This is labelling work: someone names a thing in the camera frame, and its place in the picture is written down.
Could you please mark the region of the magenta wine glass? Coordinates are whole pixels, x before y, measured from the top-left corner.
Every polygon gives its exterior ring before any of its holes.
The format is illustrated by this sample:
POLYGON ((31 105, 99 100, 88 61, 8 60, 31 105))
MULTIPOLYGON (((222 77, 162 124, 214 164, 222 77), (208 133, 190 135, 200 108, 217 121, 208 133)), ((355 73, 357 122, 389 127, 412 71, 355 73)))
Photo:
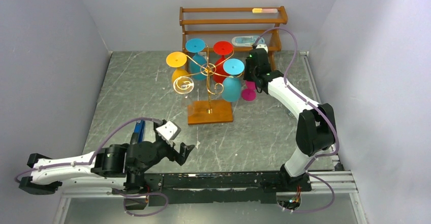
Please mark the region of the magenta wine glass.
POLYGON ((253 81, 245 82, 246 88, 241 92, 241 97, 245 101, 253 101, 256 98, 256 87, 253 81))

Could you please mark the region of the gold wire glass rack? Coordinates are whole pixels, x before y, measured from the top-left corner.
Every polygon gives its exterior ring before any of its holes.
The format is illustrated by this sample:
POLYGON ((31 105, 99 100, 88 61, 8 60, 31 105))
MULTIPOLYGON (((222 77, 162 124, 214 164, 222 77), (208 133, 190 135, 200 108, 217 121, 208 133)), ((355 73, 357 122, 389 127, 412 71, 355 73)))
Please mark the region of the gold wire glass rack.
POLYGON ((212 83, 212 77, 219 75, 217 66, 210 63, 210 48, 206 47, 206 64, 200 65, 200 73, 205 76, 205 86, 207 90, 207 100, 197 100, 191 103, 188 110, 188 125, 229 123, 233 122, 233 112, 231 103, 224 100, 213 100, 213 95, 220 95, 224 91, 221 83, 212 83))

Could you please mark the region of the clear wine glass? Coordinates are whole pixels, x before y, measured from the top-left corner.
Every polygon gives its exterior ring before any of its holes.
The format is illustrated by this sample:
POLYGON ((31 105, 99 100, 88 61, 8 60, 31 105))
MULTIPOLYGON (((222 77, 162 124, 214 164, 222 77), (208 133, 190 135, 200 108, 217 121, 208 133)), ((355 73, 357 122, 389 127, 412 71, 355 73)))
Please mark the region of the clear wine glass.
POLYGON ((190 94, 194 86, 194 81, 188 76, 180 76, 173 82, 174 91, 181 95, 181 105, 189 112, 193 108, 193 100, 190 94))

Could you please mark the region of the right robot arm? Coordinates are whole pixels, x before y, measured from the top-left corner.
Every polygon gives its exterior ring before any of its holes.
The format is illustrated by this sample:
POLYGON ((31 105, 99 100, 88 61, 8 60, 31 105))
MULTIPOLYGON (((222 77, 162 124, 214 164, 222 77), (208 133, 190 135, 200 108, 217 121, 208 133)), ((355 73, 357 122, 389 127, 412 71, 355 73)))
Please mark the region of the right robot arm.
POLYGON ((272 70, 264 48, 249 51, 245 60, 244 80, 254 82, 282 103, 296 118, 296 148, 280 169, 282 189, 291 191, 299 184, 314 159, 336 143, 335 117, 329 104, 318 104, 295 88, 278 70, 272 70))

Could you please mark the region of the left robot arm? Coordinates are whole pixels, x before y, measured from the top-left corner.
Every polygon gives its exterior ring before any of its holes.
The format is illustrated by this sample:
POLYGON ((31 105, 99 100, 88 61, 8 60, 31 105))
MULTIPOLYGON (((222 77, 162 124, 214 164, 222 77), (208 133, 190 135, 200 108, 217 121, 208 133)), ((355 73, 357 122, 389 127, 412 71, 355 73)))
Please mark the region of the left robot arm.
POLYGON ((161 181, 146 177, 145 172, 164 158, 182 166, 195 146, 180 143, 175 149, 174 139, 181 129, 171 121, 153 121, 153 142, 144 140, 145 120, 133 122, 129 143, 106 147, 111 133, 97 150, 84 155, 52 159, 32 153, 27 160, 30 170, 15 178, 18 187, 31 195, 51 195, 61 186, 107 187, 125 194, 157 190, 161 181))

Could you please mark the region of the blue wine glass right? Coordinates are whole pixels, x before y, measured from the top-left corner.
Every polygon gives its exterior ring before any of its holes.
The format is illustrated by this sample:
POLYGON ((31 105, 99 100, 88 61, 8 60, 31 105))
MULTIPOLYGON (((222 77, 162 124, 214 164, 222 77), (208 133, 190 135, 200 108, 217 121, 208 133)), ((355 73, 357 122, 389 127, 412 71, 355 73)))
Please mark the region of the blue wine glass right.
POLYGON ((240 98, 241 82, 239 76, 244 71, 244 63, 237 58, 231 58, 224 62, 223 69, 228 77, 222 83, 222 98, 228 102, 236 102, 240 98))

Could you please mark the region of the blue wine glass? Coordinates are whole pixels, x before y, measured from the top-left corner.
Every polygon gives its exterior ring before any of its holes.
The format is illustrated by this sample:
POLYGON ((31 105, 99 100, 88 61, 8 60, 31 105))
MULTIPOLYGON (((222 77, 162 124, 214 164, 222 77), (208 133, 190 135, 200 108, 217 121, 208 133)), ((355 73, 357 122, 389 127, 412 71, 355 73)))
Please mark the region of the blue wine glass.
POLYGON ((192 59, 195 61, 190 61, 190 72, 192 74, 192 78, 197 81, 202 81, 206 79, 206 76, 201 73, 201 66, 206 64, 206 59, 199 54, 199 52, 204 51, 206 48, 206 44, 202 39, 193 38, 186 42, 186 50, 191 53, 192 59))
POLYGON ((244 63, 237 58, 231 58, 224 62, 223 69, 228 77, 222 83, 222 98, 228 102, 236 102, 240 98, 241 82, 239 76, 244 71, 244 63))

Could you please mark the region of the red wine glass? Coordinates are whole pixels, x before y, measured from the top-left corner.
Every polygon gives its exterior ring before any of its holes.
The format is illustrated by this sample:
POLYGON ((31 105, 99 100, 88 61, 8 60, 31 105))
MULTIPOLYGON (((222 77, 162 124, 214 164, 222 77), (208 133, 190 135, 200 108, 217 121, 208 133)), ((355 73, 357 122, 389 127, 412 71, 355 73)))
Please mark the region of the red wine glass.
POLYGON ((214 44, 213 50, 220 58, 214 64, 215 74, 212 77, 215 83, 223 83, 229 75, 225 72, 223 64, 233 54, 233 45, 227 41, 219 41, 214 44))

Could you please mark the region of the wooden shelf rack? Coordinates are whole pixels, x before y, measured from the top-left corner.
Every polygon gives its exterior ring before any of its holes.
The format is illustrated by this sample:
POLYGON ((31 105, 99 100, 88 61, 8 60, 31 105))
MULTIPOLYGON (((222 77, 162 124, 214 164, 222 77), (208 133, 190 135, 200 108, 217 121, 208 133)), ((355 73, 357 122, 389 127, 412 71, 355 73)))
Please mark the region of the wooden shelf rack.
POLYGON ((179 24, 182 29, 182 51, 187 52, 186 42, 193 38, 202 39, 209 51, 218 41, 231 42, 238 36, 259 36, 268 46, 271 68, 275 69, 274 53, 281 51, 282 42, 278 28, 288 22, 284 6, 270 7, 272 13, 253 13, 252 7, 229 8, 179 8, 179 24))

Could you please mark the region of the blue wine glass back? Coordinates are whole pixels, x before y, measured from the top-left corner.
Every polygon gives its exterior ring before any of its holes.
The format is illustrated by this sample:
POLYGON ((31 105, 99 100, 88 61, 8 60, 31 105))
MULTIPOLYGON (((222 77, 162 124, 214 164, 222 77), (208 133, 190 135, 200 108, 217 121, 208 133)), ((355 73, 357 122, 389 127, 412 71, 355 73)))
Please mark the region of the blue wine glass back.
POLYGON ((199 52, 204 51, 206 48, 206 44, 202 39, 193 38, 186 42, 186 50, 191 53, 192 59, 195 61, 190 61, 190 72, 192 74, 192 78, 197 81, 202 81, 206 79, 206 76, 201 73, 201 66, 206 64, 206 59, 199 54, 199 52))

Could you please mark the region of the yellow wine glass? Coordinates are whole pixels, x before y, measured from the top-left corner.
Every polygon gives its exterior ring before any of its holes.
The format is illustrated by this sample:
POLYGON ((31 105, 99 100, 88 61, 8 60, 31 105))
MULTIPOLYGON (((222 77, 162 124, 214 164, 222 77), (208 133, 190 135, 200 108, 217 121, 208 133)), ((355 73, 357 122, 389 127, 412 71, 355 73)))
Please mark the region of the yellow wine glass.
POLYGON ((166 57, 166 64, 171 68, 175 68, 171 76, 172 84, 177 78, 189 75, 189 72, 184 68, 187 60, 186 54, 179 51, 172 52, 166 57))

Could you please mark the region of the blue packaged item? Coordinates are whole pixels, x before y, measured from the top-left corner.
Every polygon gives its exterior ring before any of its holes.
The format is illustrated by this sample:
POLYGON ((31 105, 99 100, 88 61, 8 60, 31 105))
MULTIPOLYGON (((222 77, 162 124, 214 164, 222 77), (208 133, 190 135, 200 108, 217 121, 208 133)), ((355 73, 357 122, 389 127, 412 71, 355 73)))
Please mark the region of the blue packaged item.
POLYGON ((259 36, 236 36, 232 38, 231 43, 237 47, 253 47, 258 44, 266 44, 264 38, 259 36))

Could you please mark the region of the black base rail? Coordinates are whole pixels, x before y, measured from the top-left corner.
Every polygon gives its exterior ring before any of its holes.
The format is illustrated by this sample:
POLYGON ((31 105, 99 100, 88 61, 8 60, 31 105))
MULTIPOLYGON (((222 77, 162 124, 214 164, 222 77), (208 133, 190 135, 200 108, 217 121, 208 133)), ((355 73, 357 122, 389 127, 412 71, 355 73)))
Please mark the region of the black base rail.
POLYGON ((279 171, 218 173, 146 173, 125 179, 79 177, 63 182, 61 195, 66 198, 136 198, 155 193, 150 206, 259 202, 273 204, 277 198, 296 194, 352 194, 357 186, 349 171, 314 172, 289 178, 279 171))

